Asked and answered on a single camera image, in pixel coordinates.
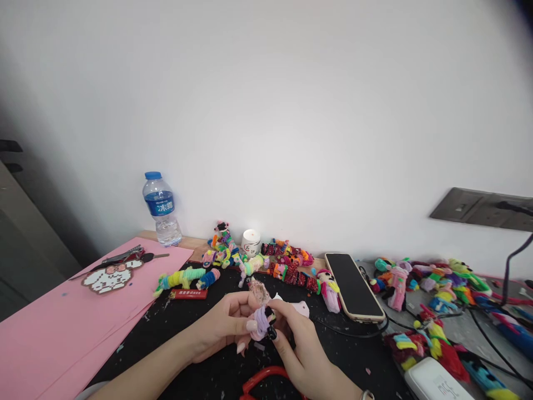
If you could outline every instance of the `pink cardboard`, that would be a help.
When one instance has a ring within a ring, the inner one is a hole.
[[[96,373],[105,364],[109,356],[117,350],[129,332],[139,322],[150,306],[146,306],[122,328],[91,350],[85,357],[71,366],[55,381],[38,400],[72,400],[79,395]]]
[[[0,393],[3,398],[38,398],[67,370],[112,336],[115,340],[107,343],[109,347],[106,344],[98,350],[98,357],[94,356],[98,362],[102,361],[101,366],[111,354],[111,343],[116,348],[123,339],[119,339],[121,335],[114,335],[115,332],[125,326],[131,330],[134,324],[130,326],[128,322],[140,318],[138,314],[153,303],[159,276],[180,269],[193,254],[192,250],[163,248],[157,242],[135,238],[103,258],[123,253],[138,244],[147,253],[170,253],[170,256],[155,258],[137,268],[125,288],[106,294],[96,294],[82,286],[83,278],[63,282],[0,323]],[[100,262],[83,271],[91,270]],[[82,365],[93,368],[95,362],[82,362]],[[86,373],[92,378],[97,371],[79,370],[76,374]]]

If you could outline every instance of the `smartphone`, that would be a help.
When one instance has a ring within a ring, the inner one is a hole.
[[[326,253],[325,259],[326,268],[339,286],[340,303],[346,315],[359,322],[382,322],[385,312],[351,255]]]

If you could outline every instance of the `cartoon dog picture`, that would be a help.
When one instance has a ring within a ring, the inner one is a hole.
[[[87,275],[82,280],[82,285],[88,286],[97,294],[121,289],[133,277],[133,269],[139,268],[143,264],[141,260],[134,259],[119,265],[98,269]]]

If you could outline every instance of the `water bottle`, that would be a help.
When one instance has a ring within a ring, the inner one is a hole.
[[[174,213],[172,189],[161,177],[160,172],[146,172],[143,188],[144,201],[155,220],[157,240],[163,246],[177,246],[182,241],[182,232]]]

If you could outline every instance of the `white power bank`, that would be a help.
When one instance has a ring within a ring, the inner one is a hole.
[[[450,373],[431,357],[405,373],[405,381],[420,400],[474,400]]]

